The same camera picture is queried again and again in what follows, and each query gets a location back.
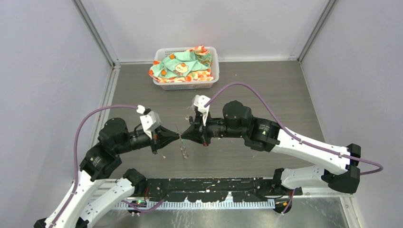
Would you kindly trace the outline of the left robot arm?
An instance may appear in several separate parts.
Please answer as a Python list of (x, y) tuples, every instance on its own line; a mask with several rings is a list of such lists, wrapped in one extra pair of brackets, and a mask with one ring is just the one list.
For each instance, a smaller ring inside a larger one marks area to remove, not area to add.
[(47, 218), (36, 221), (36, 228), (92, 228), (119, 202), (133, 195), (142, 196), (147, 180), (136, 169), (128, 169), (106, 193), (90, 201), (95, 192), (122, 163), (120, 154), (150, 147), (156, 154), (178, 140), (179, 134), (157, 126), (147, 135), (143, 130), (129, 132), (122, 118), (108, 120), (99, 132), (98, 143), (90, 148), (79, 166), (78, 181)]

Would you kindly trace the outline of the large metal keyring holder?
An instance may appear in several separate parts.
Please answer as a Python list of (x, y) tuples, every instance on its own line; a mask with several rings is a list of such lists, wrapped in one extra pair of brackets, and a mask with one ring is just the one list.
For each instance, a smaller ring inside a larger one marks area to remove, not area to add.
[(181, 150), (181, 153), (182, 153), (182, 157), (183, 157), (184, 159), (188, 159), (188, 158), (189, 158), (189, 155), (188, 155), (188, 153), (187, 153), (187, 151), (186, 151), (185, 142), (184, 142), (184, 140), (182, 139), (182, 133), (179, 131), (179, 128), (178, 128), (178, 127), (176, 127), (176, 128), (177, 128), (177, 133), (178, 133), (178, 135), (179, 135), (180, 150)]

